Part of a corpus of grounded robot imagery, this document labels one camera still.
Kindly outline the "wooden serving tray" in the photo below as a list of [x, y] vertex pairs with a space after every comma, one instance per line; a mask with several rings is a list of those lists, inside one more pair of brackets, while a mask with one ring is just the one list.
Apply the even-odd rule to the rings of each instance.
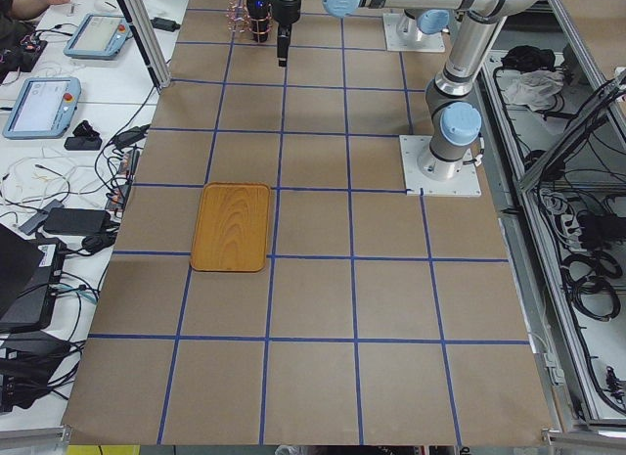
[[265, 265], [270, 188], [258, 183], [205, 185], [192, 242], [200, 272], [254, 273]]

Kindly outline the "dark wine bottle carried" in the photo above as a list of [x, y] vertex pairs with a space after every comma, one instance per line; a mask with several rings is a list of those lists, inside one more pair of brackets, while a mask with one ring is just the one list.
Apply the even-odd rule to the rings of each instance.
[[267, 41], [271, 27], [270, 0], [246, 0], [248, 27], [257, 43]]

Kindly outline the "white crumpled cloth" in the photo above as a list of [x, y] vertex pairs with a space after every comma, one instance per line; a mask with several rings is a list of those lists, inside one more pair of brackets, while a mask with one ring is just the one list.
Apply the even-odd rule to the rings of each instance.
[[564, 75], [558, 71], [535, 70], [516, 77], [504, 90], [507, 104], [526, 106], [533, 112], [549, 109], [564, 85]]

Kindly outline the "black laptop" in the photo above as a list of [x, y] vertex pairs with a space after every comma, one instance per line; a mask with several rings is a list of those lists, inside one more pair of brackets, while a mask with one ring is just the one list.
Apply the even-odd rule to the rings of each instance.
[[42, 330], [52, 320], [66, 244], [58, 238], [26, 240], [1, 227], [1, 331]]

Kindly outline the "black handheld device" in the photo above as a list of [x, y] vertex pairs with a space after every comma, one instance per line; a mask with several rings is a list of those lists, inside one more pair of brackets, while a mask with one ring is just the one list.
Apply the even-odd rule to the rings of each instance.
[[82, 120], [67, 137], [64, 148], [67, 151], [99, 151], [102, 146], [100, 133], [88, 120]]

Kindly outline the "teach pendant near post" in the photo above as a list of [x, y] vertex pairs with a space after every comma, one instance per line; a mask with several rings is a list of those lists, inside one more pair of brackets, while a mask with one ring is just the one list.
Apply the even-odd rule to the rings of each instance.
[[64, 54], [75, 59], [112, 60], [130, 36], [123, 16], [88, 14], [67, 42]]

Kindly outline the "black power adapter brick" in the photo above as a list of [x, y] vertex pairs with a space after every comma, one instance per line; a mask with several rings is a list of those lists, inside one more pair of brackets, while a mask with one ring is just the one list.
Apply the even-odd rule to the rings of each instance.
[[161, 17], [151, 18], [151, 24], [154, 29], [164, 30], [167, 32], [174, 32], [179, 30], [181, 27], [181, 24], [177, 21]]

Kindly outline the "aluminium frame post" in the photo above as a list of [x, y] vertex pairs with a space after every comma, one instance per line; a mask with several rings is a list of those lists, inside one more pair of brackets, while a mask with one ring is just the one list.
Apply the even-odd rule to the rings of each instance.
[[130, 26], [154, 88], [157, 91], [166, 88], [170, 84], [171, 73], [143, 0], [116, 0], [116, 2]]

